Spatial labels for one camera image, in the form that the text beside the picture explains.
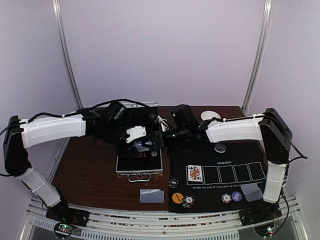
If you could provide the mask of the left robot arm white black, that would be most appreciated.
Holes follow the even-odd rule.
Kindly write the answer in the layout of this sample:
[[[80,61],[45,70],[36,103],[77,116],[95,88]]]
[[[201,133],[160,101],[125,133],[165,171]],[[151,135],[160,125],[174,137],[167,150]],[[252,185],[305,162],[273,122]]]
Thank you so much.
[[[143,102],[142,121],[133,123],[134,115],[126,107],[129,100],[109,100],[66,114],[40,112],[29,119],[17,115],[1,131],[3,139],[4,177],[15,177],[38,196],[61,222],[72,218],[63,194],[43,176],[29,159],[29,149],[64,139],[93,137],[117,147],[124,157],[137,157],[157,151],[155,134],[157,112]]]

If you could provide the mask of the orange big blind button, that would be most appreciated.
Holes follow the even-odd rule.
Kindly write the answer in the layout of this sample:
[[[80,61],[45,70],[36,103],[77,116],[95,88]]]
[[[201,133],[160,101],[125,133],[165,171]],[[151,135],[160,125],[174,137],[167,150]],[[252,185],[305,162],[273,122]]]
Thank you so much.
[[[179,192],[175,192],[171,198],[175,204],[181,204],[184,196]]]

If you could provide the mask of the blue playing card deck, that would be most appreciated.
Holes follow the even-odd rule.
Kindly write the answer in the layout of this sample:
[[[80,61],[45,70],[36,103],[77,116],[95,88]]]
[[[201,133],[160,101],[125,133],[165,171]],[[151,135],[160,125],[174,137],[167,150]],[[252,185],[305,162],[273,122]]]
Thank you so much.
[[[151,150],[153,143],[150,140],[135,140],[133,146],[138,153],[145,153]]]

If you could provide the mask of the clear acrylic dealer button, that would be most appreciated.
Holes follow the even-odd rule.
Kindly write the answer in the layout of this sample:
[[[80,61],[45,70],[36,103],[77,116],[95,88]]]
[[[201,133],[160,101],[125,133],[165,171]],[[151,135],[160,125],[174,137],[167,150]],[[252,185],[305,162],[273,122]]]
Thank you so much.
[[[225,144],[223,143],[217,143],[215,146],[214,146],[214,149],[216,152],[218,153],[225,153],[226,150],[227,150],[227,147]]]

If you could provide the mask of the black 100 poker chip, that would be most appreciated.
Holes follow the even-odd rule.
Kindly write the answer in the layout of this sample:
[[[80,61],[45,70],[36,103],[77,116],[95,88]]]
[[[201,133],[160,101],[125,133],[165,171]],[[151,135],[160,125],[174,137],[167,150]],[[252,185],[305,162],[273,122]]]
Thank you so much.
[[[168,181],[168,186],[170,187],[170,188],[176,188],[177,186],[179,185],[179,181],[177,180],[177,179],[175,179],[175,178],[172,178],[172,179],[170,179],[169,181]]]

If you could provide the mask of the purple small blind button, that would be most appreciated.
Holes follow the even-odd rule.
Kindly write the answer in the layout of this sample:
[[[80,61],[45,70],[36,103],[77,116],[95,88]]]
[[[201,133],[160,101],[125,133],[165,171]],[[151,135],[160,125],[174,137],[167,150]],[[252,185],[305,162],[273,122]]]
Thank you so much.
[[[239,202],[239,201],[242,200],[242,194],[239,191],[234,191],[231,194],[231,198],[232,198],[233,201]]]

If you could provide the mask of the dealt card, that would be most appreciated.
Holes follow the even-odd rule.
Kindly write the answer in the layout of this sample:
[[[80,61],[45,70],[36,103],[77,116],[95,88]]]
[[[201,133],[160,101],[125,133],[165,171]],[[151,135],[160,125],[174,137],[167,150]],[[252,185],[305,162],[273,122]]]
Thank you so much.
[[[141,189],[139,192],[139,202],[144,204],[156,204],[152,203],[152,193],[155,191],[161,191],[160,189]]]
[[[259,201],[263,199],[263,193],[262,191],[256,191],[256,192],[252,192],[250,194],[246,194],[245,195],[245,199],[248,202],[254,202],[254,201]]]
[[[252,195],[261,191],[257,183],[241,184],[240,188],[245,196]]]
[[[163,204],[165,201],[165,192],[162,190],[157,190],[151,194],[151,202],[157,204]]]

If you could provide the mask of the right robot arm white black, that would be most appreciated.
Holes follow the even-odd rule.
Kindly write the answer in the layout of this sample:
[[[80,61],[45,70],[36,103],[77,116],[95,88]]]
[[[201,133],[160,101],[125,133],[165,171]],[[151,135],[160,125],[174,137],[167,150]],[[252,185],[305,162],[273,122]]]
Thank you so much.
[[[300,159],[307,158],[293,143],[292,131],[279,113],[274,108],[267,108],[252,116],[226,119],[217,112],[206,110],[198,121],[189,105],[180,104],[171,110],[171,115],[176,125],[174,128],[157,116],[156,123],[160,127],[153,131],[151,141],[156,149],[193,139],[204,139],[215,145],[235,141],[258,141],[263,145],[267,159],[265,203],[257,208],[256,216],[261,221],[268,220],[276,212],[274,203],[279,200],[287,181],[291,149]]]

